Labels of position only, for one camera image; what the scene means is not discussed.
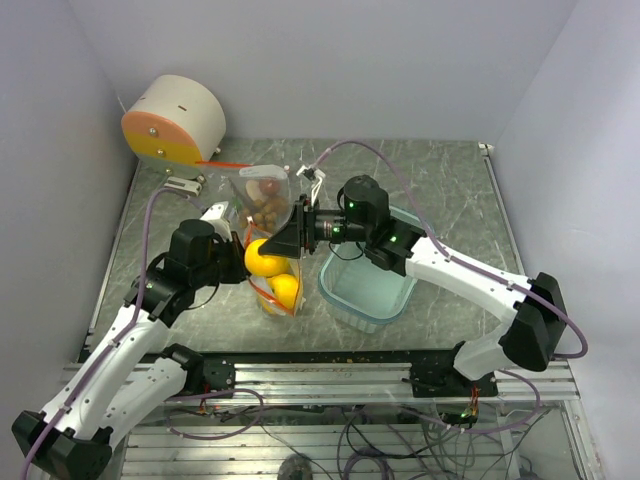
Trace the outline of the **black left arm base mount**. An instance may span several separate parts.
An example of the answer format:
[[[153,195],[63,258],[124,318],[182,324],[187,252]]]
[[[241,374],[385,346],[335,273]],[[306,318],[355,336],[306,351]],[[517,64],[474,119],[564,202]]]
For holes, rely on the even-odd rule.
[[[235,368],[220,355],[196,352],[174,343],[164,348],[160,357],[173,360],[186,372],[179,396],[222,391],[235,386]]]

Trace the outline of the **yellow mango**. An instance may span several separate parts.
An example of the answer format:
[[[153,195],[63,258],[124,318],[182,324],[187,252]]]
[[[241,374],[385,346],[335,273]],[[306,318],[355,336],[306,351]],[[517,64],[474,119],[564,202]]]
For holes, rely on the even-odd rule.
[[[284,257],[262,255],[259,248],[266,242],[264,238],[251,241],[245,249],[244,264],[251,275],[274,277],[289,271],[289,261]]]

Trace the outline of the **bunch of brown longans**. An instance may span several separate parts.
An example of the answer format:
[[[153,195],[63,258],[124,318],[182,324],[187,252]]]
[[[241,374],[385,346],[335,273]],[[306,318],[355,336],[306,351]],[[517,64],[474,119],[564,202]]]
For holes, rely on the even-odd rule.
[[[240,209],[240,226],[246,228],[253,223],[265,232],[275,233],[287,219],[289,206],[289,200],[280,195],[251,200]]]

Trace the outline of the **yellow bell pepper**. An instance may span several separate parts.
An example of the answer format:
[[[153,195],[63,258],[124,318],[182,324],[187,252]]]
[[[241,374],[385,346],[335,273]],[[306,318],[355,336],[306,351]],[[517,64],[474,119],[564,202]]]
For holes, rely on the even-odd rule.
[[[275,316],[281,315],[281,311],[279,310],[279,308],[263,296],[258,296],[257,301],[258,305],[265,314]]]

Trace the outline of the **white garlic bulb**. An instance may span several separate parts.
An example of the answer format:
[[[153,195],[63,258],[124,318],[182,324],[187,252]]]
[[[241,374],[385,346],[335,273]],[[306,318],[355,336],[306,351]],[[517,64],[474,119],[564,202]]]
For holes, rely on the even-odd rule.
[[[260,189],[260,183],[258,180],[248,180],[245,184],[247,196],[252,200],[263,200],[264,195]]]

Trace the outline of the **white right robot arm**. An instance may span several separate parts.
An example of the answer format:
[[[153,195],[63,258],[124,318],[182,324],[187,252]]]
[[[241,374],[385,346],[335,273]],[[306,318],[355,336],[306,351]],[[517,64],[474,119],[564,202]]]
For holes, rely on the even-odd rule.
[[[440,373],[442,387],[452,395],[465,394],[494,370],[547,368],[566,325],[554,277],[512,274],[443,246],[427,227],[393,216],[388,193],[368,175],[349,179],[338,204],[326,210],[314,197],[301,196],[287,222],[260,247],[260,254],[298,259],[314,253],[321,242],[358,243],[378,269],[434,284],[492,314],[499,327],[456,346],[452,364]]]

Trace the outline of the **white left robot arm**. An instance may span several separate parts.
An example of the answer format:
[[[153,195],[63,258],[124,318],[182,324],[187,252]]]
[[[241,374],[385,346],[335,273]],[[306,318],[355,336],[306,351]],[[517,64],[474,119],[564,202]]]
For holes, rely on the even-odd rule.
[[[166,347],[145,377],[127,380],[199,289],[246,279],[243,256],[228,221],[207,215],[182,221],[168,251],[134,281],[108,334],[75,376],[40,410],[25,410],[14,421],[26,467],[57,479],[97,479],[151,411],[175,395],[196,395],[204,385],[204,359],[179,344]]]

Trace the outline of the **clear zip bag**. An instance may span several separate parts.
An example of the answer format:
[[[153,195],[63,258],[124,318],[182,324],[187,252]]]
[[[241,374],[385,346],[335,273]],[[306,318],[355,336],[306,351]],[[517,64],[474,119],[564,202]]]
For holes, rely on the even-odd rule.
[[[253,222],[245,229],[244,265],[249,272],[249,285],[266,314],[295,317],[304,304],[300,262],[297,259],[261,255],[259,248],[267,239],[267,233]]]
[[[254,227],[270,236],[289,219],[293,200],[287,167],[210,162],[202,170],[207,178],[220,178],[220,193],[228,202],[225,216],[232,227]]]

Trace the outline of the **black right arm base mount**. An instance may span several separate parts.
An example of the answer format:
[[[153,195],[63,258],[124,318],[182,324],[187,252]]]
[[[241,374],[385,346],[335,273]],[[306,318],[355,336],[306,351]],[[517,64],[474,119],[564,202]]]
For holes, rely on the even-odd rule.
[[[498,395],[493,373],[469,380],[452,366],[438,363],[413,363],[401,381],[410,386],[415,398],[468,398],[472,395],[493,398]]]

